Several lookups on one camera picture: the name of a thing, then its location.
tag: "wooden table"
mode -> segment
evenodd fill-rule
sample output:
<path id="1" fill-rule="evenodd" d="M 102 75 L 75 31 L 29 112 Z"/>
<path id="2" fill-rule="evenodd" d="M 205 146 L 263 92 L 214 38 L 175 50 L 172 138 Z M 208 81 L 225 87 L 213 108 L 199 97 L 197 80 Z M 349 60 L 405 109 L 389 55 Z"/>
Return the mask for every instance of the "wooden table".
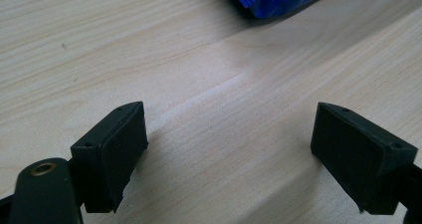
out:
<path id="1" fill-rule="evenodd" d="M 0 74 L 1 197 L 144 101 L 149 149 L 117 213 L 86 223 L 401 223 L 401 205 L 359 214 L 310 143 L 327 102 L 422 147 L 422 0 L 271 21 L 231 0 L 0 0 Z"/>

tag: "table surface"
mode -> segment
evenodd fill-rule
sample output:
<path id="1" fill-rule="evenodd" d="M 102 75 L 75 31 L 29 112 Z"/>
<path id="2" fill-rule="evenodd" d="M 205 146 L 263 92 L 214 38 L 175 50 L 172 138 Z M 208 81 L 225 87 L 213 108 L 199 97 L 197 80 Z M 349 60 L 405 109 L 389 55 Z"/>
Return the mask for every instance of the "table surface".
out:
<path id="1" fill-rule="evenodd" d="M 318 102 L 422 147 L 422 0 L 0 0 L 0 194 L 144 101 L 149 149 L 86 223 L 401 223 L 359 214 L 310 143 Z M 421 165 L 422 158 L 417 156 Z"/>

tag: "light wood grain surface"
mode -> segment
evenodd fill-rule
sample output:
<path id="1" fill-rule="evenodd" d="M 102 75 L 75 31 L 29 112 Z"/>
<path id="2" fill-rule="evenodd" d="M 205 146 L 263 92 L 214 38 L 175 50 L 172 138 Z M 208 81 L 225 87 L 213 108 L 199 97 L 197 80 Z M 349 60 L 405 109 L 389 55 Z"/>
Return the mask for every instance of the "light wood grain surface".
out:
<path id="1" fill-rule="evenodd" d="M 149 149 L 86 223 L 401 223 L 359 214 L 310 143 L 327 102 L 422 147 L 422 0 L 264 22 L 230 0 L 0 0 L 0 74 L 0 197 L 144 101 Z"/>

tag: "black plastic clamp jaw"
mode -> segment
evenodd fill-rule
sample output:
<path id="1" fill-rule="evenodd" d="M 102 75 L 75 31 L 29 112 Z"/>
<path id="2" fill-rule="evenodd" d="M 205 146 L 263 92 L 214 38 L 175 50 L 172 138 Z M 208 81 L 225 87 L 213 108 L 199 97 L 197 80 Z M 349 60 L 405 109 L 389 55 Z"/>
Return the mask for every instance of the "black plastic clamp jaw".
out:
<path id="1" fill-rule="evenodd" d="M 116 211 L 147 149 L 143 103 L 121 106 L 72 147 L 73 158 L 49 158 L 19 174 L 15 194 L 0 200 L 0 223 L 83 223 L 87 212 Z"/>
<path id="2" fill-rule="evenodd" d="M 422 223 L 415 146 L 349 109 L 319 103 L 311 149 L 360 211 L 392 215 L 401 202 L 404 223 Z"/>

